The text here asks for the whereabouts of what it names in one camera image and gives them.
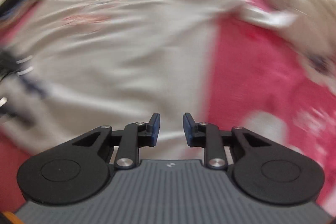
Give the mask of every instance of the pink patterned fabric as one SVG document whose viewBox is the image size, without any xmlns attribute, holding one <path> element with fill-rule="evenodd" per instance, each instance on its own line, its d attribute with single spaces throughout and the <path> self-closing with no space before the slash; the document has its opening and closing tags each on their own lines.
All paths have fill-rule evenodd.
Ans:
<svg viewBox="0 0 336 224">
<path fill-rule="evenodd" d="M 264 0 L 250 1 L 264 10 L 270 10 Z M 3 41 L 10 40 L 29 15 L 4 34 Z M 209 72 L 212 75 L 209 95 L 205 96 L 209 100 L 204 102 L 208 108 L 207 121 L 221 129 L 229 129 L 242 124 L 256 110 L 283 120 L 287 125 L 284 144 L 318 161 L 325 170 L 325 186 L 319 203 L 332 200 L 330 194 L 336 185 L 336 151 L 333 149 L 336 143 L 336 98 L 326 88 L 306 78 L 297 62 L 297 54 L 272 31 L 233 17 L 220 18 L 217 23 L 220 32 L 213 56 L 213 70 Z M 0 140 L 0 145 L 4 147 L 0 153 L 2 158 L 9 157 L 9 153 L 22 153 L 5 138 Z M 5 177 L 11 183 L 9 186 L 21 162 L 0 161 L 3 173 L 11 174 Z M 6 181 L 0 186 L 1 197 L 8 196 L 7 187 L 3 186 Z M 23 199 L 17 195 L 16 191 L 11 204 L 0 200 L 0 210 L 14 210 L 20 206 Z M 336 211 L 330 210 L 330 213 L 336 215 Z"/>
</svg>

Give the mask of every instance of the gray ribbed plate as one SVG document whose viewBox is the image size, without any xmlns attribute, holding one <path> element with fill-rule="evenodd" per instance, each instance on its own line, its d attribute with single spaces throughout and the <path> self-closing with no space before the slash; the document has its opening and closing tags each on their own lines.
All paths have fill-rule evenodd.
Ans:
<svg viewBox="0 0 336 224">
<path fill-rule="evenodd" d="M 143 160 L 119 171 L 99 194 L 66 207 L 26 203 L 25 224 L 327 224 L 314 203 L 267 206 L 242 194 L 226 173 L 199 160 Z"/>
</svg>

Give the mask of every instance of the pink blanket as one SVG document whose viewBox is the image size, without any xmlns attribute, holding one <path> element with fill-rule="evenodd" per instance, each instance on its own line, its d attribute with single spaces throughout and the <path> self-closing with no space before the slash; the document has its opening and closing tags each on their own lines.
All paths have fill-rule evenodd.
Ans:
<svg viewBox="0 0 336 224">
<path fill-rule="evenodd" d="M 254 5 L 270 10 L 263 0 Z M 4 34 L 11 39 L 30 13 Z M 316 160 L 325 170 L 319 203 L 336 215 L 336 98 L 305 77 L 297 54 L 273 32 L 234 17 L 219 18 L 220 32 L 204 98 L 208 122 L 221 129 L 241 125 L 251 113 L 269 113 L 287 125 L 284 145 Z M 0 210 L 23 202 L 15 182 L 18 166 L 28 157 L 7 139 L 0 139 Z"/>
</svg>

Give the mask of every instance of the ribbed surface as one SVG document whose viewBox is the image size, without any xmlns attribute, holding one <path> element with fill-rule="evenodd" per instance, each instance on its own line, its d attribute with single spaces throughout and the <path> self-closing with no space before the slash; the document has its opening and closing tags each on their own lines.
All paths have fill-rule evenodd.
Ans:
<svg viewBox="0 0 336 224">
<path fill-rule="evenodd" d="M 313 203 L 277 208 L 255 202 L 224 172 L 208 170 L 198 160 L 143 160 L 136 169 L 117 172 L 90 200 L 54 208 L 29 202 L 17 216 L 25 224 L 326 224 L 331 219 Z"/>
</svg>

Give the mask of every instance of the black circular housing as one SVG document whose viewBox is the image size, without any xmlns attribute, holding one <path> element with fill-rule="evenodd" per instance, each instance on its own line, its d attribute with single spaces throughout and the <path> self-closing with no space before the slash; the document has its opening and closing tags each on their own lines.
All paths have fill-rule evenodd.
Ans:
<svg viewBox="0 0 336 224">
<path fill-rule="evenodd" d="M 282 146 L 255 147 L 234 166 L 233 179 L 248 195 L 276 205 L 315 200 L 324 183 L 313 160 Z"/>
<path fill-rule="evenodd" d="M 50 205 L 76 203 L 97 193 L 109 170 L 88 147 L 63 146 L 38 154 L 21 165 L 17 183 L 26 199 Z"/>
</svg>

